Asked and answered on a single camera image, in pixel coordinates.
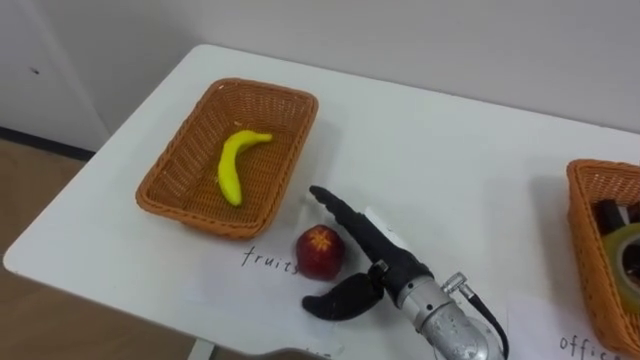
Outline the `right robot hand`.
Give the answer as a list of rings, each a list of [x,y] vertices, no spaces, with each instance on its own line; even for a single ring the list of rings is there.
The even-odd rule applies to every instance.
[[[365,214],[353,210],[329,190],[312,185],[309,192],[355,240],[371,267],[356,273],[321,296],[306,296],[301,305],[326,321],[346,321],[374,307],[385,295],[392,300],[415,279],[432,277],[430,269],[411,252],[393,244]]]

